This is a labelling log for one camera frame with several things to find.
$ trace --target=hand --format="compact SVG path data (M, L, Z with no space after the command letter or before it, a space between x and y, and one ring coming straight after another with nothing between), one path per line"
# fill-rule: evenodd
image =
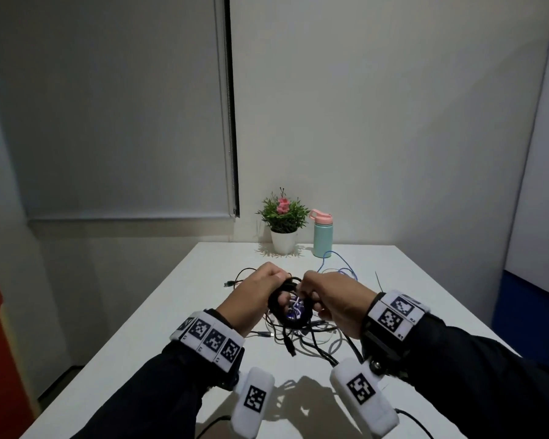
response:
M249 275L216 310L246 337L268 308L269 296L290 274L266 262Z
M323 320L333 320L347 336L360 339L362 321L376 293L342 273L308 271L297 287L299 297L311 297L313 310ZM290 295L281 293L278 303L288 309Z

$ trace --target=white whiteboard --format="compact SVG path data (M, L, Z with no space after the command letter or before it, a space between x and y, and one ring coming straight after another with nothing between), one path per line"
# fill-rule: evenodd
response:
M223 0L0 0L28 217L232 215L223 28Z
M549 59L506 269L549 292Z

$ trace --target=green leaves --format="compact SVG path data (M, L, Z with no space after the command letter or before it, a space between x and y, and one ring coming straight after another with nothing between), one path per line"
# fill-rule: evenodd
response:
M285 190L281 188L280 192L281 198L284 197ZM262 202L264 203L264 208L256 213L262 216L262 221L269 225L271 231L288 234L306 226L309 209L307 206L301 205L299 199L291 200L289 211L284 214L279 214L276 210L278 207L278 196L274 192L270 198L265 198Z

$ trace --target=white flower pot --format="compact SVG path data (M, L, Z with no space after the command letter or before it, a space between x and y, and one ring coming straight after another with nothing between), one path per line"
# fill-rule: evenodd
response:
M288 234L281 234L280 232L273 232L273 246L277 254L286 255L295 251L295 244L297 243L297 231L290 232Z

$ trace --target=blue panel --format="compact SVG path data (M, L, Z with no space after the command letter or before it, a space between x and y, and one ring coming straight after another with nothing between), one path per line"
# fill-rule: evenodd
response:
M548 292L505 271L492 329L523 357L549 366Z

